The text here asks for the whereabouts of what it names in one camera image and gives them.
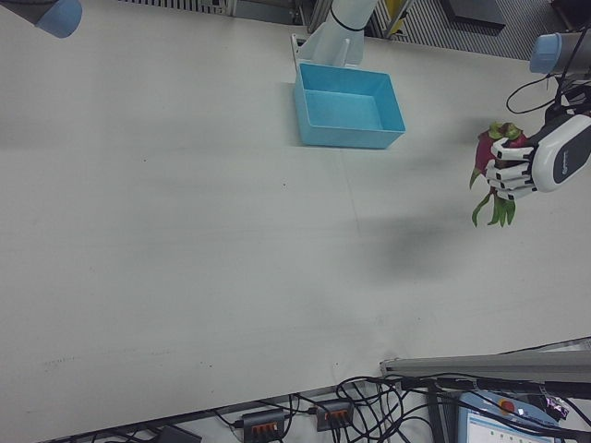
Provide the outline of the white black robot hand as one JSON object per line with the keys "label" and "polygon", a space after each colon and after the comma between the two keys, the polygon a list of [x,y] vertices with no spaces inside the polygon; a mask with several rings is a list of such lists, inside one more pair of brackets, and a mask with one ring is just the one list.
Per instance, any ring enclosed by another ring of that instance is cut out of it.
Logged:
{"label": "white black robot hand", "polygon": [[516,200],[549,193],[567,183],[590,162],[590,117],[563,115],[550,121],[523,147],[502,138],[492,144],[485,167],[488,184],[500,198]]}

